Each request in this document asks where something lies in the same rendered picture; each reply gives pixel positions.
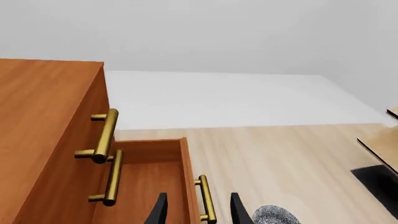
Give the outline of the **pale wooden slat tray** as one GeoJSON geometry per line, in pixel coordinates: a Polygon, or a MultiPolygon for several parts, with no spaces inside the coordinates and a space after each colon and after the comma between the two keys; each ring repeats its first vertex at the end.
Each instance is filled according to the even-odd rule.
{"type": "Polygon", "coordinates": [[[388,127],[381,123],[369,124],[369,134],[357,138],[357,142],[398,177],[398,124],[388,127]]]}

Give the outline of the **grey patterned bowl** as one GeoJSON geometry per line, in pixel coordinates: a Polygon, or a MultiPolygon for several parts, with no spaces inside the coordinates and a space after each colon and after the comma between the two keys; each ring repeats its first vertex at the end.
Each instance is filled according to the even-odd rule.
{"type": "Polygon", "coordinates": [[[251,218],[254,224],[301,224],[291,212],[276,205],[259,207],[251,218]]]}

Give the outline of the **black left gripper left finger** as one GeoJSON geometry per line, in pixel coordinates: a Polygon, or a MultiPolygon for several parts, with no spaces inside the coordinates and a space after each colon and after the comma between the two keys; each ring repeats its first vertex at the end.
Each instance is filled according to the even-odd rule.
{"type": "Polygon", "coordinates": [[[145,224],[166,224],[168,212],[167,194],[162,192],[153,206],[149,216],[145,220],[145,224]]]}

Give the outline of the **orange wooden cabinet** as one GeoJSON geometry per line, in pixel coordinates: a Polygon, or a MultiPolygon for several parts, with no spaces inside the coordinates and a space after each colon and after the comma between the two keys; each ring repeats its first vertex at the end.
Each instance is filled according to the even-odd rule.
{"type": "Polygon", "coordinates": [[[0,59],[0,224],[17,218],[100,69],[101,62],[0,59]]]}

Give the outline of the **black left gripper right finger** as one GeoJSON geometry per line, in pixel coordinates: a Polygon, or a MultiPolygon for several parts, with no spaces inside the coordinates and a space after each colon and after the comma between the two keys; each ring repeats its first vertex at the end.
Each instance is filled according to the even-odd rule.
{"type": "Polygon", "coordinates": [[[236,192],[231,193],[230,210],[233,224],[254,224],[236,192]]]}

